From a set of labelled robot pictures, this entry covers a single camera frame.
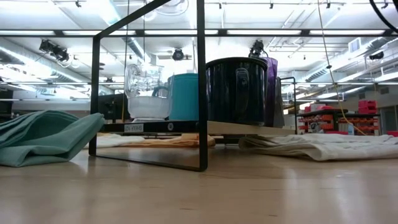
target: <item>wooden shelf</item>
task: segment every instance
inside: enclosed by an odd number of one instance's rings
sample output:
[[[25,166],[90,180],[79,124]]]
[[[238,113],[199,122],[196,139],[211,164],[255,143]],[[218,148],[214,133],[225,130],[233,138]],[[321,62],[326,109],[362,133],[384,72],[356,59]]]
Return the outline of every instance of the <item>wooden shelf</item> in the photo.
[[[217,121],[207,121],[207,132],[208,134],[267,134],[267,135],[294,134],[294,130],[291,129],[223,123]]]

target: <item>spotlight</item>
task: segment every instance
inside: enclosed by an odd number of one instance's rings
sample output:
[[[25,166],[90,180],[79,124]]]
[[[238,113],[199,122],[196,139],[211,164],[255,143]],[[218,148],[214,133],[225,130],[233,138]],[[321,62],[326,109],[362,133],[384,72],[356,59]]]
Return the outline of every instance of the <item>spotlight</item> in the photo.
[[[379,52],[379,53],[377,53],[377,54],[373,54],[373,55],[370,55],[369,56],[369,58],[371,59],[371,60],[374,60],[374,59],[382,59],[384,57],[384,52]]]
[[[182,52],[182,49],[175,49],[172,58],[175,61],[183,60],[184,59],[184,53]]]
[[[267,52],[264,51],[264,44],[262,43],[262,40],[256,40],[252,48],[250,48],[249,57],[259,58],[263,52],[266,53],[268,57]]]
[[[45,54],[50,54],[55,57],[58,61],[66,62],[69,60],[68,49],[61,49],[59,46],[50,43],[49,40],[42,40],[39,50]]]

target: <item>white towel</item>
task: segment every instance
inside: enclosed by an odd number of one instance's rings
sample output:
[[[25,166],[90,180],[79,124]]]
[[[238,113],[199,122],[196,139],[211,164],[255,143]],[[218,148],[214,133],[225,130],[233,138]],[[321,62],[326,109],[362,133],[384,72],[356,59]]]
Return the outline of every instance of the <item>white towel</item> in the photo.
[[[97,148],[116,147],[127,143],[142,142],[145,139],[140,136],[120,136],[118,134],[107,134],[104,136],[97,136]]]
[[[388,135],[304,134],[273,138],[253,136],[241,138],[239,147],[268,155],[308,156],[316,161],[398,157],[398,138]]]

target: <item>label sticker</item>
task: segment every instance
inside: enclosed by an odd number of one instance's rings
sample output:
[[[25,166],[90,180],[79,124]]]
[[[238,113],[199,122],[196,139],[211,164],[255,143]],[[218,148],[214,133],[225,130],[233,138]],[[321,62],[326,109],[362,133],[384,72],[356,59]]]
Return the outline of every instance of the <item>label sticker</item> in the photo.
[[[128,132],[128,133],[144,132],[144,124],[125,124],[124,132]]]

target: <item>cable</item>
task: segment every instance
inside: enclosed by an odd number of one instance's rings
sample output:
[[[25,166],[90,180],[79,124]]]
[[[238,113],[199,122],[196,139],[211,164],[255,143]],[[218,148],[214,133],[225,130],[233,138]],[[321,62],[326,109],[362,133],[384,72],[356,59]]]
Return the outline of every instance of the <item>cable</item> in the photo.
[[[394,32],[398,33],[398,29],[395,28],[380,12],[380,10],[377,8],[376,3],[374,3],[374,0],[369,0],[369,2],[372,5],[372,8],[374,10],[374,12],[377,14],[377,16],[380,18],[381,21],[383,21],[383,23],[388,26],[388,28],[392,29]],[[394,0],[394,4],[397,7],[398,3],[397,0]]]
[[[38,60],[40,60],[45,54],[47,54],[47,52],[46,52],[46,53],[43,53],[42,55],[40,55],[40,57],[39,57],[38,59],[36,59],[35,62],[37,62]]]
[[[325,33],[323,32],[323,22],[322,22],[322,15],[321,15],[320,2],[319,2],[319,0],[317,0],[317,1],[318,1],[319,21],[320,21],[321,30],[322,30],[323,46],[324,46],[324,48],[325,48],[326,60],[327,60],[327,62],[328,62],[327,69],[329,69],[329,74],[330,74],[330,77],[331,77],[331,81],[333,82],[333,86],[335,87],[335,90],[336,90],[337,101],[338,101],[338,104],[339,104],[339,106],[340,106],[341,114],[343,115],[344,120],[347,122],[347,124],[352,125],[352,126],[353,126],[357,131],[359,131],[361,134],[366,135],[362,130],[360,130],[360,129],[357,128],[353,123],[351,123],[351,122],[348,121],[348,119],[346,118],[346,115],[345,115],[345,113],[344,113],[343,105],[341,105],[340,96],[338,95],[338,89],[337,89],[337,85],[336,85],[336,82],[335,82],[335,78],[333,77],[333,74],[332,74],[332,72],[331,72],[331,65],[330,65],[330,61],[329,61],[328,49],[327,49],[327,47],[326,47]]]
[[[127,15],[130,15],[130,0],[127,2]],[[128,35],[129,35],[129,24],[127,24],[126,26],[126,40],[128,39]],[[126,45],[124,47],[124,82],[126,83],[126,67],[127,67],[127,41],[126,41]],[[122,100],[122,122],[124,123],[124,96],[123,96],[123,100]]]
[[[392,2],[394,3],[394,5],[396,6],[397,12],[398,12],[398,0],[392,0]]]

